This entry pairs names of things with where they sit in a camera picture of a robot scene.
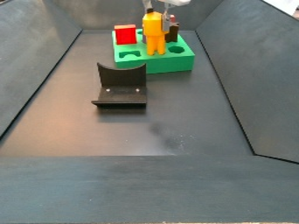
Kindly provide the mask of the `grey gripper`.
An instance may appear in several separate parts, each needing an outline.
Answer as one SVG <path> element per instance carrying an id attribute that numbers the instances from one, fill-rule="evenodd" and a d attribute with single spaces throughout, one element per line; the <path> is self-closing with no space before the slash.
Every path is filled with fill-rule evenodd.
<path id="1" fill-rule="evenodd" d="M 144 5 L 144 13 L 153 12 L 152 0 L 141 0 Z M 189 4 L 190 0 L 157 0 L 164 3 L 164 11 L 162 11 L 162 31 L 169 31 L 170 26 L 170 16 L 168 14 L 168 10 L 170 6 L 184 6 Z"/>

